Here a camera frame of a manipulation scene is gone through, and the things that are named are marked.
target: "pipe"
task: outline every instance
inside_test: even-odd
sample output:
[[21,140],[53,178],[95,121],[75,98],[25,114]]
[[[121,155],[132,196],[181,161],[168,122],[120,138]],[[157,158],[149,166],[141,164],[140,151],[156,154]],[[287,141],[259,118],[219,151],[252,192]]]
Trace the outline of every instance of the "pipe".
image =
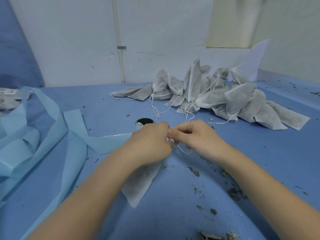
[[[114,19],[114,27],[115,27],[115,38],[117,40],[117,46],[121,46],[117,0],[112,0],[112,10],[113,10],[113,19]],[[122,49],[118,49],[118,57],[119,57],[121,83],[125,83],[126,79],[125,79],[125,69],[123,67]]]

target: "blue table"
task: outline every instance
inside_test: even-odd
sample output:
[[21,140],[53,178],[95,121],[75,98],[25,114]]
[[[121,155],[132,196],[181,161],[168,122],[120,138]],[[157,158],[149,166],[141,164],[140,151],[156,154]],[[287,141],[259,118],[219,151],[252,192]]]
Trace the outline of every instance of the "blue table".
[[[311,119],[300,131],[292,128],[274,131],[241,119],[215,124],[215,131],[320,210],[320,160],[317,151],[320,96],[310,94],[319,92],[320,85],[269,72],[261,72],[259,76],[268,79],[257,82],[267,99]],[[103,136],[132,132],[137,119],[153,117],[148,100],[125,101],[110,97],[109,92],[128,86],[132,84],[43,88],[42,91],[59,105],[62,112],[80,109],[89,135]],[[160,112],[168,109],[160,101],[154,104]],[[28,123],[40,131],[43,139],[53,120],[35,96],[29,99],[28,109]],[[206,122],[209,118],[214,118],[215,122],[224,121],[205,109],[194,117]],[[158,121],[167,121],[174,126],[184,122],[185,117],[171,108],[161,114]],[[66,148],[67,139],[64,137],[8,197],[7,204],[0,209],[1,240],[20,239],[57,195]],[[74,187],[88,177],[105,156],[89,149],[88,157]],[[200,177],[196,177],[189,166],[199,171]],[[135,209],[119,193],[96,239],[199,239],[197,230],[221,236],[233,231],[241,239],[278,239],[250,200],[234,201],[229,197],[227,190],[233,187],[232,184],[233,180],[224,177],[218,165],[202,160],[194,152],[185,155],[174,148]],[[195,193],[194,186],[201,193]],[[211,208],[217,211],[217,215],[208,212]]]

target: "forearm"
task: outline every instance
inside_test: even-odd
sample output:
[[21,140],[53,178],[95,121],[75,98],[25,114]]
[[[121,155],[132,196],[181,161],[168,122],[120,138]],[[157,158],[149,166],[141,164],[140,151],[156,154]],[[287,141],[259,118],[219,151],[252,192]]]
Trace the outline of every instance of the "forearm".
[[320,213],[241,152],[231,149],[220,165],[283,239],[318,239]]
[[124,151],[110,153],[28,239],[93,239],[123,183],[137,168],[130,161]]

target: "light blue ribbon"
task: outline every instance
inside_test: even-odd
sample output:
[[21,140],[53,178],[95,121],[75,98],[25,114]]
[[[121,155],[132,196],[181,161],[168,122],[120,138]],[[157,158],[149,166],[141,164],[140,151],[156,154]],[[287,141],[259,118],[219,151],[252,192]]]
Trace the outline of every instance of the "light blue ribbon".
[[[26,94],[30,89],[34,91],[48,114],[55,120],[38,148],[40,134],[36,129],[28,126],[26,120]],[[68,148],[62,173],[61,190],[30,229],[22,236],[21,239],[25,239],[66,197],[86,161],[87,145],[99,154],[110,153],[128,140],[131,137],[131,133],[89,137],[79,109],[64,112],[64,121],[58,105],[41,90],[29,87],[23,88],[21,97],[22,103],[19,107],[8,116],[0,119],[0,176],[7,177],[0,184],[0,207],[5,204],[4,201],[1,201],[3,197],[68,132]]]

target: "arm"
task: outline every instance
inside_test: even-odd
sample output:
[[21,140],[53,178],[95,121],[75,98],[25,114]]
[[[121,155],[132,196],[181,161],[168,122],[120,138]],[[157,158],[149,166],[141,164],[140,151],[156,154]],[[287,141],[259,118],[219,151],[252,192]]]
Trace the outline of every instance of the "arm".
[[180,124],[168,137],[222,166],[282,240],[319,239],[320,213],[223,141],[205,122]]
[[162,122],[145,125],[132,133],[132,137],[111,152],[27,239],[93,239],[130,174],[142,165],[170,155],[170,141],[166,140],[168,128],[168,123]]

